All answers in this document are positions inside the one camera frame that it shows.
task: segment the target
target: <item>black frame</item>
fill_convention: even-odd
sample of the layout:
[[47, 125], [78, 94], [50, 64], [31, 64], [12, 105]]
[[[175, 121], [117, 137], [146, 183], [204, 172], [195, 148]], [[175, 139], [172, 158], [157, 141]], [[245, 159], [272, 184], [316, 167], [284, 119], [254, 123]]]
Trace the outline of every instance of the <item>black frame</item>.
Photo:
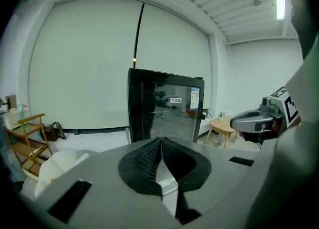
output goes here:
[[204, 102], [205, 81], [187, 76], [162, 73], [145, 69], [129, 69], [128, 111], [131, 141], [143, 140], [142, 87], [143, 82], [199, 87], [199, 104], [193, 142], [197, 142]]

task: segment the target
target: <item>black bag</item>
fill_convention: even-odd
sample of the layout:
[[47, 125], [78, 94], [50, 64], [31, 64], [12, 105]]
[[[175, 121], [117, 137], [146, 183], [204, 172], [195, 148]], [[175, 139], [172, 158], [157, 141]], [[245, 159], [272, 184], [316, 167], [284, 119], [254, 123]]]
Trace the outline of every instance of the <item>black bag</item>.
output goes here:
[[[43, 129], [44, 129], [47, 141], [56, 141], [58, 138], [66, 140], [66, 136], [64, 135], [61, 125], [58, 122], [51, 123], [49, 126], [43, 125]], [[40, 135], [41, 135], [41, 138], [45, 140], [43, 133], [41, 131], [40, 131]]]

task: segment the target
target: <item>small round table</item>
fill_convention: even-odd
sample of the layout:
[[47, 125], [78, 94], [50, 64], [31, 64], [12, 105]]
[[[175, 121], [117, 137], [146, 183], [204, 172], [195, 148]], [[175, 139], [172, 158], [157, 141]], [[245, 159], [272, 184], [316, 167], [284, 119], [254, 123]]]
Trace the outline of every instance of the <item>small round table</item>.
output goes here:
[[225, 144], [224, 144], [224, 148], [226, 148], [228, 137], [231, 137], [231, 134], [236, 131], [236, 130], [234, 130], [233, 128], [230, 127], [230, 125], [229, 125], [230, 124], [230, 119], [231, 119], [231, 117], [224, 116], [223, 120], [218, 120], [218, 119], [211, 120], [209, 122], [210, 129], [209, 129], [208, 135], [207, 135], [204, 143], [207, 142], [211, 131], [214, 130], [215, 132], [219, 133], [219, 142], [221, 140], [221, 135], [222, 134], [226, 136], [226, 140], [225, 140]]

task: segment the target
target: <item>bottle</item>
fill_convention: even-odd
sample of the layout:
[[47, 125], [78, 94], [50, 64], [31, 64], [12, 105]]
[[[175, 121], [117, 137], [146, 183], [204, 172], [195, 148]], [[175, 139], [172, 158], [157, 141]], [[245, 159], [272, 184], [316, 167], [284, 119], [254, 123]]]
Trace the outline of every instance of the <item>bottle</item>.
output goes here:
[[[19, 120], [24, 119], [24, 107], [21, 104], [21, 102], [18, 103], [18, 114], [19, 114]], [[25, 129], [28, 128], [26, 123], [24, 123], [24, 127]]]

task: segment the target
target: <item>roller blind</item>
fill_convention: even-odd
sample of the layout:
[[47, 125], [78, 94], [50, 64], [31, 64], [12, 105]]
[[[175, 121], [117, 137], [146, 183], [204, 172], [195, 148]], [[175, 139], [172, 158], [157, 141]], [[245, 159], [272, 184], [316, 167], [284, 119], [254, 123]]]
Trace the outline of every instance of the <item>roller blind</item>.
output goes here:
[[203, 77], [204, 108], [210, 107], [211, 63], [208, 38], [175, 14], [145, 4], [136, 68]]
[[46, 20], [30, 66], [32, 114], [65, 129], [128, 126], [127, 74], [142, 3], [76, 0]]

